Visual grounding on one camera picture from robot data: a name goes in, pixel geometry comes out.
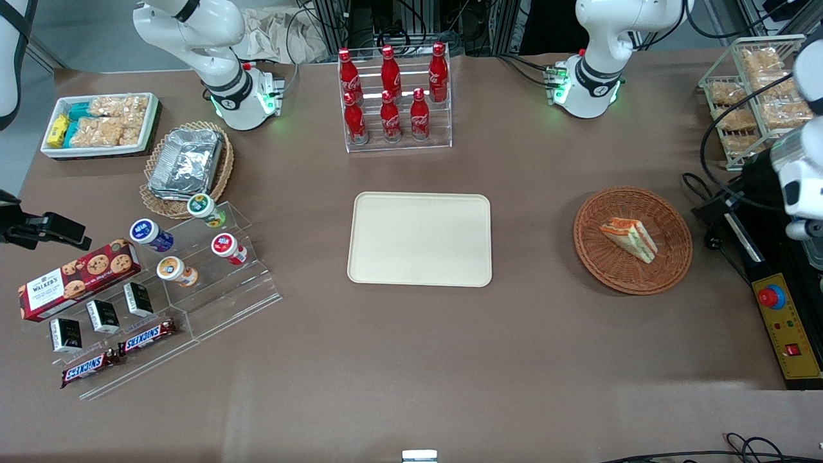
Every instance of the small bottle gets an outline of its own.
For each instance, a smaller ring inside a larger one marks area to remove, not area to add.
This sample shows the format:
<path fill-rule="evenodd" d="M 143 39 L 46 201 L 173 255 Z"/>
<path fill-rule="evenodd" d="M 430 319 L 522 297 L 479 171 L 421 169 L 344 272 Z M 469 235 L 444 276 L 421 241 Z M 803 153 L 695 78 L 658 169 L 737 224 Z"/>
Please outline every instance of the small bottle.
<path fill-rule="evenodd" d="M 142 218 L 132 224 L 128 234 L 138 245 L 144 245 L 156 252 L 166 252 L 174 245 L 171 233 L 160 228 L 149 218 Z"/>
<path fill-rule="evenodd" d="M 383 135 L 389 143 L 397 143 L 402 137 L 400 130 L 400 112 L 394 104 L 392 93 L 383 90 L 383 105 L 380 106 L 380 118 L 383 121 Z"/>
<path fill-rule="evenodd" d="M 157 264 L 157 276 L 161 280 L 177 282 L 178 285 L 186 288 L 197 283 L 200 275 L 194 268 L 186 267 L 180 258 L 170 255 Z"/>
<path fill-rule="evenodd" d="M 383 46 L 383 67 L 380 68 L 380 77 L 383 79 L 383 90 L 391 93 L 395 103 L 400 103 L 402 90 L 400 88 L 400 67 L 394 60 L 392 45 Z"/>
<path fill-rule="evenodd" d="M 195 194 L 189 198 L 186 209 L 192 217 L 202 219 L 211 228 L 226 223 L 226 211 L 214 204 L 214 199 L 208 194 Z"/>
<path fill-rule="evenodd" d="M 343 84 L 343 91 L 350 91 L 357 105 L 362 105 L 363 88 L 360 86 L 360 74 L 355 64 L 351 62 L 349 49 L 340 49 L 337 51 L 337 56 L 340 58 L 340 82 Z"/>
<path fill-rule="evenodd" d="M 431 63 L 429 64 L 429 98 L 434 103 L 446 101 L 449 93 L 449 66 L 444 57 L 446 46 L 443 42 L 435 42 L 432 46 Z"/>
<path fill-rule="evenodd" d="M 411 103 L 411 136 L 418 142 L 429 139 L 429 106 L 425 103 L 422 88 L 414 89 L 414 102 Z"/>
<path fill-rule="evenodd" d="M 346 103 L 343 119 L 346 120 L 346 127 L 349 129 L 349 139 L 355 145 L 367 144 L 369 142 L 369 132 L 365 129 L 363 110 L 356 104 L 354 94 L 350 91 L 344 93 L 343 102 Z"/>
<path fill-rule="evenodd" d="M 222 257 L 233 265 L 242 265 L 249 253 L 230 233 L 215 236 L 212 240 L 212 251 L 217 257 Z"/>

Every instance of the acrylic display rack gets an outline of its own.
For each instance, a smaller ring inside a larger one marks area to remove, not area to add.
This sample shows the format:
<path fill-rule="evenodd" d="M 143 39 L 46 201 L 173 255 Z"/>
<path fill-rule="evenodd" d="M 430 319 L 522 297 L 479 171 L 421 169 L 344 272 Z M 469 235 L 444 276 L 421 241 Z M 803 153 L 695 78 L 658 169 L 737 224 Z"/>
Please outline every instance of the acrylic display rack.
<path fill-rule="evenodd" d="M 118 343 L 167 318 L 176 321 L 177 334 L 134 350 L 119 364 L 75 381 L 59 393 L 78 394 L 81 400 L 96 399 L 282 299 L 275 289 L 272 273 L 254 251 L 248 234 L 250 222 L 230 203 L 224 202 L 220 207 L 226 211 L 226 223 L 222 227 L 210 228 L 197 218 L 171 227 L 168 230 L 174 236 L 171 250 L 161 255 L 144 246 L 137 247 L 143 267 L 141 273 L 51 317 L 79 321 L 84 346 L 78 353 L 54 353 L 53 365 L 57 367 L 54 373 L 55 390 L 60 386 L 58 378 L 61 371 L 100 355 L 109 348 L 117 349 Z M 248 250 L 245 263 L 232 265 L 212 252 L 212 238 L 222 232 L 234 235 Z M 194 286 L 183 288 L 157 277 L 156 266 L 168 255 L 179 257 L 199 272 Z M 141 318 L 129 313 L 123 295 L 123 285 L 127 282 L 137 282 L 146 287 L 154 308 L 153 315 Z M 106 334 L 97 333 L 91 328 L 86 303 L 92 299 L 114 305 L 120 330 Z M 40 323 L 24 321 L 24 326 L 25 330 L 31 330 L 34 326 L 34 330 L 50 339 L 47 320 Z M 50 345 L 50 341 L 45 340 L 44 345 Z"/>
<path fill-rule="evenodd" d="M 712 82 L 730 82 L 736 83 L 743 87 L 747 95 L 752 91 L 750 79 L 746 75 L 745 68 L 742 63 L 741 54 L 744 50 L 757 50 L 763 48 L 773 48 L 779 55 L 781 60 L 787 62 L 787 70 L 791 70 L 788 66 L 790 58 L 800 49 L 805 35 L 776 35 L 774 37 L 743 37 L 732 42 L 726 48 L 726 51 L 720 55 L 720 58 L 709 68 L 709 71 L 700 79 L 699 86 L 703 89 L 706 100 L 709 102 L 709 110 L 714 114 L 717 110 L 723 112 L 727 106 L 717 105 L 712 100 L 709 86 Z M 752 153 L 760 152 L 767 147 L 770 147 L 774 140 L 782 137 L 790 132 L 792 128 L 778 127 L 769 123 L 763 116 L 763 105 L 766 104 L 767 96 L 760 94 L 743 106 L 748 107 L 755 116 L 757 128 L 747 131 L 728 132 L 717 128 L 718 135 L 721 140 L 726 137 L 736 136 L 756 136 L 757 141 L 754 142 L 748 149 L 741 152 L 730 152 L 725 146 L 723 152 L 726 155 L 726 163 L 724 167 L 729 171 L 739 171 L 743 168 Z M 801 101 L 799 96 L 781 96 L 782 101 L 794 103 Z"/>
<path fill-rule="evenodd" d="M 449 79 L 447 81 L 449 97 L 442 103 L 433 103 L 429 95 L 429 64 L 431 62 L 431 45 L 427 45 L 429 53 L 418 54 L 416 50 L 421 47 L 408 45 L 406 47 L 395 47 L 394 58 L 400 67 L 400 83 L 402 87 L 402 101 L 398 104 L 400 111 L 400 129 L 403 136 L 397 143 L 389 143 L 383 136 L 383 124 L 380 119 L 380 106 L 383 104 L 380 95 L 383 91 L 383 81 L 380 79 L 380 68 L 383 65 L 383 57 L 380 48 L 349 49 L 351 61 L 357 67 L 360 74 L 360 86 L 363 88 L 363 119 L 366 130 L 369 132 L 369 142 L 365 145 L 355 145 L 348 135 L 345 118 L 343 124 L 343 139 L 346 144 L 346 151 L 354 152 L 378 152 L 387 150 L 402 150 L 415 148 L 434 148 L 452 146 L 452 94 L 453 94 L 453 74 L 451 59 L 449 57 L 449 45 L 446 44 L 445 58 L 449 68 Z M 414 49 L 415 54 L 404 55 L 404 49 Z M 337 75 L 340 75 L 340 63 L 337 64 Z M 337 80 L 340 88 L 341 113 L 346 109 L 343 102 L 343 85 Z M 429 106 L 429 138 L 423 142 L 418 142 L 412 137 L 412 119 L 409 109 L 412 106 L 412 92 L 415 88 L 421 87 L 426 93 L 425 102 Z"/>

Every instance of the control panel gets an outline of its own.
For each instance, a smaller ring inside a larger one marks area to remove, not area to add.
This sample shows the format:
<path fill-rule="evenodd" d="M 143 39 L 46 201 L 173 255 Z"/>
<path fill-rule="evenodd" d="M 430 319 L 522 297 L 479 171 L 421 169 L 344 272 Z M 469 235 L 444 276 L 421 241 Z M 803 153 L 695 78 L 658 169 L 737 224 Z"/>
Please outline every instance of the control panel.
<path fill-rule="evenodd" d="M 787 380 L 823 377 L 783 274 L 755 281 L 751 288 L 757 296 L 783 377 Z"/>

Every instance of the white tray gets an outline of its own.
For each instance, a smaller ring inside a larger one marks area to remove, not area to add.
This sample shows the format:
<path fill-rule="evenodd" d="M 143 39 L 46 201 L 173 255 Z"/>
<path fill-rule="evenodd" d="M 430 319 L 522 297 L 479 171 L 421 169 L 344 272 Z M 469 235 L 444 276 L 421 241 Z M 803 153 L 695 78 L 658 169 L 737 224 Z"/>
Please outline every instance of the white tray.
<path fill-rule="evenodd" d="M 489 200 L 480 194 L 357 195 L 348 275 L 355 283 L 486 286 Z"/>
<path fill-rule="evenodd" d="M 123 145 L 117 147 L 86 147 L 86 148 L 52 148 L 46 143 L 46 138 L 49 136 L 49 131 L 54 125 L 54 121 L 61 113 L 68 113 L 68 109 L 75 103 L 91 102 L 97 96 L 117 96 L 125 98 L 129 95 L 139 95 L 148 98 L 148 107 L 146 108 L 146 117 L 143 118 L 143 126 L 140 128 L 140 137 L 137 139 L 136 145 Z M 154 118 L 157 114 L 157 97 L 153 93 L 119 93 L 113 95 L 89 95 L 89 96 L 66 96 L 59 98 L 54 104 L 52 116 L 49 119 L 49 125 L 46 126 L 45 134 L 43 135 L 43 142 L 40 144 L 40 151 L 44 155 L 53 159 L 82 159 L 83 157 L 116 157 L 131 154 L 134 152 L 141 152 L 146 149 L 146 145 L 151 138 L 151 128 L 154 125 Z"/>

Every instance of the aluminum foil container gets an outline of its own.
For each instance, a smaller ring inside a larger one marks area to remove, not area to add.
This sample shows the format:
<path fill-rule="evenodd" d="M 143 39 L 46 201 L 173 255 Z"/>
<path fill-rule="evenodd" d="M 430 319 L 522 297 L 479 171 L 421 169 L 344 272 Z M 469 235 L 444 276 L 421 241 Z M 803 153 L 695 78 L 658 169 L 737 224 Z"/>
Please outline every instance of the aluminum foil container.
<path fill-rule="evenodd" d="M 211 193 L 223 136 L 208 129 L 175 129 L 165 140 L 148 188 L 160 199 L 188 201 Z"/>

